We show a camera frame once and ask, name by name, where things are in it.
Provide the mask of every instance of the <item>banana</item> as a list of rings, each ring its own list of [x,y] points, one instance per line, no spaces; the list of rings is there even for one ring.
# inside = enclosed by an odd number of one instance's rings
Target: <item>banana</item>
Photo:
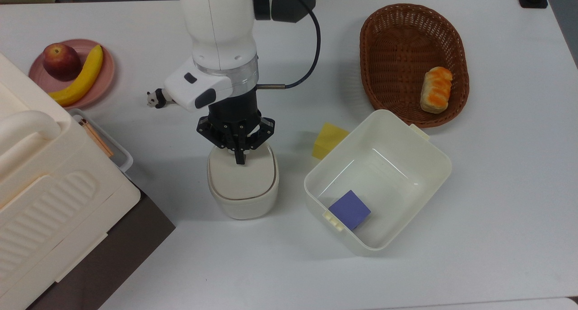
[[[103,48],[101,45],[95,46],[91,49],[86,61],[82,67],[82,71],[76,77],[70,86],[56,92],[49,93],[60,106],[66,107],[78,102],[97,80],[98,74],[101,72],[103,65]]]

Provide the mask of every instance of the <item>bread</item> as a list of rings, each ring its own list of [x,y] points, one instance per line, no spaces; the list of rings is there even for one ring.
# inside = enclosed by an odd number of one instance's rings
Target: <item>bread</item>
[[[452,88],[452,72],[447,68],[435,67],[425,74],[421,87],[421,109],[430,113],[441,113],[447,108]]]

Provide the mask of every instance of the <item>apple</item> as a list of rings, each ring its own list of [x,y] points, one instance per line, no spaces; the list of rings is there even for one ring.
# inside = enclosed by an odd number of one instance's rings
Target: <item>apple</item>
[[[82,70],[78,53],[63,43],[48,45],[42,52],[42,58],[42,66],[56,80],[74,80]]]

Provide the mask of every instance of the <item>yellow sponge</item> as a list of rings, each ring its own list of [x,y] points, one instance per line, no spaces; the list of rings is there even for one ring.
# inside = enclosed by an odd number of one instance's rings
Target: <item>yellow sponge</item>
[[[312,155],[322,160],[339,142],[343,141],[347,135],[349,135],[348,131],[340,129],[336,125],[324,123],[322,131],[315,140]]]

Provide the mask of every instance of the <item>wicker basket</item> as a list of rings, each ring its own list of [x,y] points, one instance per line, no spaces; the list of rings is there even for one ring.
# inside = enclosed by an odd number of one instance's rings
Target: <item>wicker basket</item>
[[[361,28],[361,79],[375,109],[388,109],[408,124],[435,127],[454,119],[468,100],[469,76],[462,40],[446,18],[421,5],[388,5]],[[442,66],[453,75],[446,111],[420,107],[424,76]]]

